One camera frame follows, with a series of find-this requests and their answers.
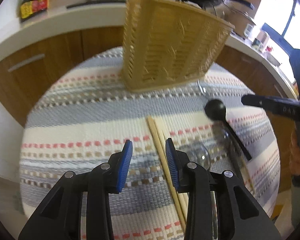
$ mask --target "cabinet door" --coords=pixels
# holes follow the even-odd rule
[[[46,90],[82,61],[80,32],[25,47],[0,62],[0,102],[24,126],[27,114]]]
[[[271,73],[255,59],[236,49],[225,46],[216,63],[231,72],[253,92],[261,96],[287,97]],[[290,134],[294,129],[294,122],[288,118],[267,112],[277,137],[280,152],[281,172],[279,192],[291,188],[291,174],[289,171]]]
[[[122,46],[122,42],[122,26],[83,30],[83,57],[86,60],[107,49]]]

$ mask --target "round table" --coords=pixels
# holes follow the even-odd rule
[[[203,110],[207,99],[196,83],[129,93],[121,81],[121,68],[122,48],[88,59],[57,81],[29,113],[20,160],[25,214],[32,214],[65,171],[91,171],[130,139],[133,156],[125,188],[119,195],[110,195],[115,238],[183,238],[146,117],[161,120],[176,148],[203,141],[211,156],[211,171],[221,173],[231,163],[224,151],[216,150],[213,121]],[[246,163],[249,172],[242,174],[245,185],[271,215],[280,159],[265,111],[243,106],[241,96],[252,91],[217,64],[200,83],[210,98],[225,103],[228,122],[253,157]]]

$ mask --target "wooden chopstick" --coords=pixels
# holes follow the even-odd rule
[[[156,127],[159,139],[160,139],[160,143],[164,152],[164,159],[161,160],[161,162],[165,162],[168,165],[167,162],[167,157],[166,157],[166,139],[168,139],[168,135],[167,133],[165,133],[163,131],[164,129],[164,125],[162,124],[162,121],[159,118],[154,119],[154,125]],[[183,216],[185,217],[185,219],[187,218],[187,214],[188,214],[188,194],[187,193],[177,193],[178,195],[178,199],[182,208],[182,212],[183,212]]]
[[[256,189],[255,189],[255,187],[254,187],[254,185],[253,185],[253,183],[252,183],[252,179],[251,179],[251,177],[250,177],[250,173],[249,173],[247,164],[246,164],[246,162],[245,162],[245,160],[244,160],[244,158],[243,158],[242,156],[240,156],[240,160],[241,160],[241,162],[242,162],[242,164],[243,164],[243,167],[244,167],[245,170],[246,170],[246,173],[247,173],[247,175],[248,175],[248,177],[249,177],[250,186],[251,186],[251,188],[252,188],[252,190],[253,190],[253,193],[255,194],[255,193],[256,193]]]
[[[161,141],[160,141],[160,138],[159,138],[159,134],[158,134],[158,131],[156,129],[153,118],[151,116],[148,116],[146,118],[146,120],[147,120],[149,129],[150,129],[151,134],[152,134],[154,145],[155,145],[155,147],[158,151],[158,154],[159,154],[159,157],[160,157],[160,160],[161,160],[161,163],[162,163],[164,174],[166,175],[166,178],[167,178],[167,183],[168,183],[173,201],[175,203],[175,207],[176,207],[179,219],[180,219],[182,230],[183,230],[183,232],[185,232],[185,230],[186,230],[186,218],[184,217],[183,210],[181,208],[181,204],[180,204],[177,192],[176,192],[175,188],[172,185],[172,180],[171,180],[171,176],[170,176],[168,163],[167,163],[167,160],[166,160],[165,153],[163,151],[163,149],[165,149],[165,147],[164,148],[162,147],[162,144],[161,144]]]

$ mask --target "black spoon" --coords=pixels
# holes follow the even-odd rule
[[[229,125],[229,123],[226,120],[226,106],[225,104],[218,100],[218,99],[212,99],[208,101],[206,106],[204,107],[204,111],[206,112],[207,117],[209,117],[213,121],[221,121],[225,127],[228,129],[229,133],[234,137],[234,139],[238,142],[241,150],[243,151],[243,154],[247,158],[248,161],[252,159],[250,153],[246,149],[246,147],[243,145],[242,141],[239,139],[235,131],[232,129],[232,127]]]

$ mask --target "kitchen counter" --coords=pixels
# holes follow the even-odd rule
[[[72,9],[60,7],[50,9],[22,24],[16,19],[0,30],[0,61],[28,45],[59,34],[97,27],[122,26],[125,21],[125,8],[125,4],[88,5]],[[292,84],[260,53],[234,36],[229,37],[226,45],[261,62],[286,95],[296,98]]]

